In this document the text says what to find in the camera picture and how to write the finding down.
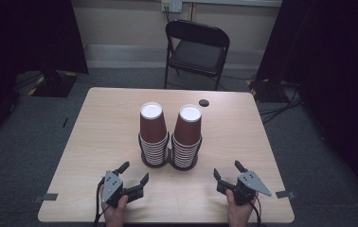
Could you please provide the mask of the person's left hand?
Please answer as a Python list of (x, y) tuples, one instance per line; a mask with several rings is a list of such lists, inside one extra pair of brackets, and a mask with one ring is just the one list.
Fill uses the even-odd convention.
[(107, 203), (103, 203), (101, 205), (106, 227), (124, 226), (124, 216), (127, 202), (128, 196), (124, 195), (119, 199), (117, 208), (111, 207)]

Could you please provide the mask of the single brown paper cup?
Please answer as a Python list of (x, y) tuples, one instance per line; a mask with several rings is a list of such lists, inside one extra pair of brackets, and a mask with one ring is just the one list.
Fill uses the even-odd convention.
[(174, 129), (174, 137), (184, 146), (196, 144), (201, 137), (202, 112), (192, 104), (180, 108)]

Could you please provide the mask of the grey tape strip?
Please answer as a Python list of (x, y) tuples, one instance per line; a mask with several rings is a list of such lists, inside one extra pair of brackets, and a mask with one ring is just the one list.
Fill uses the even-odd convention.
[(292, 200), (295, 198), (295, 193), (292, 191), (283, 190), (283, 191), (278, 191), (276, 193), (276, 196), (278, 199), (288, 198), (289, 200)]
[(43, 201), (55, 201), (58, 198), (57, 193), (45, 193), (34, 198), (35, 203), (42, 203)]

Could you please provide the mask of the white wall socket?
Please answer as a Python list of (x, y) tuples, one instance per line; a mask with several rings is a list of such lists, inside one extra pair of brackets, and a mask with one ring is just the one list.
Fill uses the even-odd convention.
[(161, 0), (161, 10), (163, 12), (181, 13), (183, 2), (180, 0)]

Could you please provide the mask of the black stand base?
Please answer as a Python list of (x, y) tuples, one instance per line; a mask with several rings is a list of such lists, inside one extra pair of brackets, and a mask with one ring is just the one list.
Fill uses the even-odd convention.
[(248, 80), (247, 86), (250, 94), (257, 102), (263, 103), (280, 103), (280, 87), (274, 82), (268, 80)]
[(68, 97), (77, 78), (76, 73), (64, 71), (41, 72), (41, 77), (28, 94), (30, 96)]

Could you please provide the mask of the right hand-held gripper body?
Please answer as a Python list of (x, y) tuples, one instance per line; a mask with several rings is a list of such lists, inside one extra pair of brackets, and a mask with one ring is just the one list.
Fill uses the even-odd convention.
[(235, 203), (244, 205), (254, 199), (256, 193), (271, 197), (272, 193), (255, 171), (246, 171), (237, 178), (233, 189)]

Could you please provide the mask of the black folding chair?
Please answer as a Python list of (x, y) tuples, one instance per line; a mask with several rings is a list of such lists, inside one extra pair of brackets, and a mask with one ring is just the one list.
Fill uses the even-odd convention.
[(173, 20), (165, 26), (167, 55), (164, 87), (168, 85), (169, 69), (215, 78), (217, 91), (230, 46), (228, 35), (216, 26), (188, 20)]

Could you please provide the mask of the black curtain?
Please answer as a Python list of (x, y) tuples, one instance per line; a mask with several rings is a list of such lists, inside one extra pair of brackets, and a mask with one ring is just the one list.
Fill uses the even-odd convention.
[(0, 124), (26, 71), (86, 74), (86, 59), (72, 0), (0, 0)]
[(358, 0), (282, 0), (257, 78), (298, 84), (358, 179)]

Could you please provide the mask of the person's right hand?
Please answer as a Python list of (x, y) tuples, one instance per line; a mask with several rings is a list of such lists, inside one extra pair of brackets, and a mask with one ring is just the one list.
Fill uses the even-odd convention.
[(244, 205), (237, 205), (231, 190), (227, 189), (225, 195), (228, 203), (227, 219), (229, 227), (247, 227), (257, 199), (253, 199), (251, 202)]

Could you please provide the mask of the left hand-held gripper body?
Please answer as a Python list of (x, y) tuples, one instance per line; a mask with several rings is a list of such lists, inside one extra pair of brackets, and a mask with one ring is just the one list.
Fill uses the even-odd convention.
[(118, 170), (108, 170), (104, 177), (103, 191), (101, 193), (101, 201), (107, 203), (114, 208), (118, 207), (119, 200), (125, 195), (123, 181), (119, 178)]

